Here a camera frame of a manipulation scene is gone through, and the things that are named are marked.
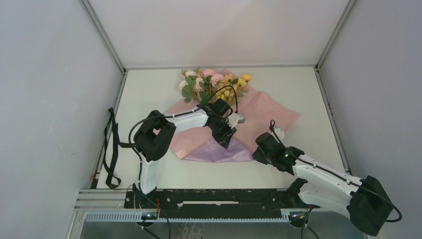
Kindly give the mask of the aluminium frame rail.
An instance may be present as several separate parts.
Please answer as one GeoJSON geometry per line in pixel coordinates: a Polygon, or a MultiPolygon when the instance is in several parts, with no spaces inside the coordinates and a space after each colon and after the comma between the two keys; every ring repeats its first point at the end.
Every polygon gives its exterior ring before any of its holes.
{"type": "Polygon", "coordinates": [[[188,203],[206,205],[262,204],[272,208],[304,208],[306,204],[329,209],[334,204],[340,208],[364,209],[371,205],[370,194],[365,190],[338,196],[311,184],[288,189],[156,189],[143,195],[137,190],[82,190],[75,209],[129,209],[138,200],[142,208],[152,208],[155,203],[162,209],[176,209],[188,203]]]}

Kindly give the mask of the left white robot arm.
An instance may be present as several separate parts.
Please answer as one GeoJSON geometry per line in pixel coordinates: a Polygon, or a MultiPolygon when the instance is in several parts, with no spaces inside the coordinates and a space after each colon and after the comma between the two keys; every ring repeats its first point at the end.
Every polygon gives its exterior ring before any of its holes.
{"type": "Polygon", "coordinates": [[[147,118],[136,123],[129,131],[128,146],[138,154],[140,169],[134,186],[139,192],[136,201],[151,207],[156,200],[158,160],[167,153],[174,135],[193,128],[208,127],[218,145],[227,149],[236,126],[245,122],[238,109],[232,109],[224,100],[201,101],[192,109],[175,114],[152,111],[147,118]]]}

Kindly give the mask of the pink rose stem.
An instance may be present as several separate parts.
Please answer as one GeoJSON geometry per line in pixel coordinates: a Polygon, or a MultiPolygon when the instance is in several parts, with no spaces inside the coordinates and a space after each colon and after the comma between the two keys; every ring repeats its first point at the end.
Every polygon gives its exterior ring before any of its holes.
{"type": "Polygon", "coordinates": [[[207,85],[209,97],[224,85],[224,76],[211,68],[200,71],[200,75],[207,85]]]}

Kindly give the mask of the yellow rose stem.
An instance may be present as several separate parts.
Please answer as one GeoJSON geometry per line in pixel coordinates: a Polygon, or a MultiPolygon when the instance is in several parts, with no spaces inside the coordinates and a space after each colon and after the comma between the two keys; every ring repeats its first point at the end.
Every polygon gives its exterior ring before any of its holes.
{"type": "Polygon", "coordinates": [[[240,77],[235,77],[233,74],[224,76],[224,85],[216,91],[215,99],[225,100],[231,104],[235,101],[235,95],[238,98],[243,97],[246,93],[248,83],[253,80],[249,74],[243,74],[240,77]]]}

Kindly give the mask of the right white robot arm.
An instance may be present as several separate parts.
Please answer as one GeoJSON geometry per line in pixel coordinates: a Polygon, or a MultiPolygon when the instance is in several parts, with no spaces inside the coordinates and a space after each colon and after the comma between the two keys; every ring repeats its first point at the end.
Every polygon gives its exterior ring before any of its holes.
{"type": "Polygon", "coordinates": [[[362,179],[317,162],[304,151],[282,143],[284,131],[270,120],[269,132],[255,140],[253,159],[296,177],[288,194],[293,207],[319,206],[346,218],[368,236],[378,235],[385,223],[399,222],[403,215],[378,179],[362,179]]]}

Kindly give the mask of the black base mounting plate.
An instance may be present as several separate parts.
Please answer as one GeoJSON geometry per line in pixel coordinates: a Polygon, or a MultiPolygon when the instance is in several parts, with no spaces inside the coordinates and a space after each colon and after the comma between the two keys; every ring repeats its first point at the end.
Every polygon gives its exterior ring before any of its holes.
{"type": "Polygon", "coordinates": [[[279,189],[158,189],[144,197],[128,191],[124,208],[162,209],[169,216],[275,216],[308,208],[291,190],[279,189]]]}

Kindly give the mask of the white rose stem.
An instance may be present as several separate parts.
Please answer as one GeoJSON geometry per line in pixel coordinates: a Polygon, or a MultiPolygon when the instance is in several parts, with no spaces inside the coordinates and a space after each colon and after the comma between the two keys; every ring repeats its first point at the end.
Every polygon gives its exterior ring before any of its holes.
{"type": "Polygon", "coordinates": [[[197,89],[197,79],[201,79],[200,69],[195,68],[193,70],[182,70],[182,80],[179,83],[179,89],[181,91],[182,97],[186,103],[196,102],[199,103],[199,91],[197,89]]]}

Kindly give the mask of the pink wrapping paper sheet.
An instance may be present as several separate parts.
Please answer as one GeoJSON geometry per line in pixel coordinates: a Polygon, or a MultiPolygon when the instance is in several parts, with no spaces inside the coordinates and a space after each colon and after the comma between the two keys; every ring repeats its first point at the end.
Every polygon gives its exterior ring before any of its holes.
{"type": "MultiPolygon", "coordinates": [[[[217,73],[224,76],[232,74],[226,69],[217,73]]],[[[237,131],[228,149],[218,145],[208,127],[202,127],[176,134],[170,144],[170,150],[182,160],[208,163],[247,162],[253,159],[252,153],[257,149],[255,139],[268,131],[270,120],[275,120],[278,127],[287,130],[299,118],[299,113],[276,103],[266,93],[256,91],[249,85],[245,89],[246,93],[243,97],[238,98],[235,95],[235,101],[228,103],[245,117],[245,122],[236,126],[237,131]]],[[[183,98],[166,112],[186,111],[197,104],[196,102],[186,103],[183,98]]]]}

